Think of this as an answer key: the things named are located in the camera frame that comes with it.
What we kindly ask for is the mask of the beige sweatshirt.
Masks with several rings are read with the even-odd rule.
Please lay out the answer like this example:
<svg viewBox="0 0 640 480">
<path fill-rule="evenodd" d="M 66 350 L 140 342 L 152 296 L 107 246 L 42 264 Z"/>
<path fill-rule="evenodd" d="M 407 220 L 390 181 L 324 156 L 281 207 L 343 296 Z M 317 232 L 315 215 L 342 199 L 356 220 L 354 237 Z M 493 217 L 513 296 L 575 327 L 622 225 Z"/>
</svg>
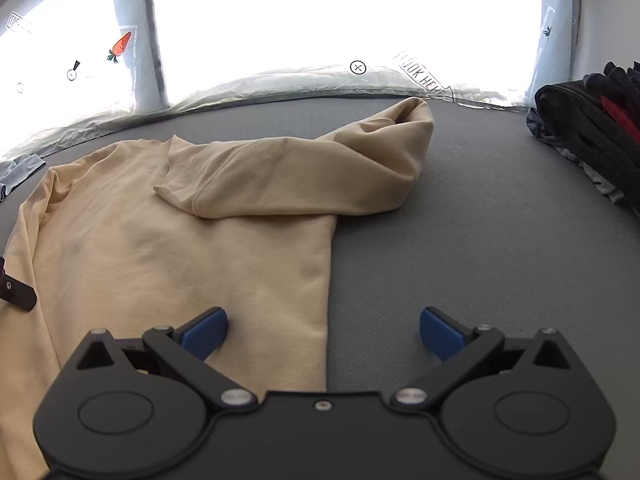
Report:
<svg viewBox="0 0 640 480">
<path fill-rule="evenodd" d="M 122 141 L 48 169 L 4 251 L 37 303 L 1 307 L 2 477 L 43 475 L 32 419 L 97 327 L 135 337 L 219 306 L 210 366 L 259 394 L 326 388 L 337 219 L 399 208 L 433 130 L 410 98 L 314 140 Z"/>
</svg>

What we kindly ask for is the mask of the black clothes pile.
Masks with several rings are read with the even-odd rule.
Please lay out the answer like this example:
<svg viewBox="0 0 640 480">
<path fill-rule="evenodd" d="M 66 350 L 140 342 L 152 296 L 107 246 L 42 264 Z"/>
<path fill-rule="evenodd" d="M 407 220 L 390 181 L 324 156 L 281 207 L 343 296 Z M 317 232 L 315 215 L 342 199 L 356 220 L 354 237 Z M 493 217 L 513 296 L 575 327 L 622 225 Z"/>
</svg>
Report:
<svg viewBox="0 0 640 480">
<path fill-rule="evenodd" d="M 547 84 L 535 106 L 564 148 L 639 207 L 639 64 L 609 62 L 601 73 Z"/>
</svg>

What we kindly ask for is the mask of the white printed backdrop sheet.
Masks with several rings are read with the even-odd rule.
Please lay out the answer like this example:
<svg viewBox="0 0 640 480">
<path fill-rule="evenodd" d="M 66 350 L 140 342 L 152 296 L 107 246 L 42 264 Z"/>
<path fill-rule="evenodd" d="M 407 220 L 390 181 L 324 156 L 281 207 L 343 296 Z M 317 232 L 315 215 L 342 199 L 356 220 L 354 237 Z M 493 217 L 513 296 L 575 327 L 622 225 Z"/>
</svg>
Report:
<svg viewBox="0 0 640 480">
<path fill-rule="evenodd" d="M 573 68 L 579 0 L 1 0 L 1 155 L 234 102 L 521 107 Z"/>
</svg>

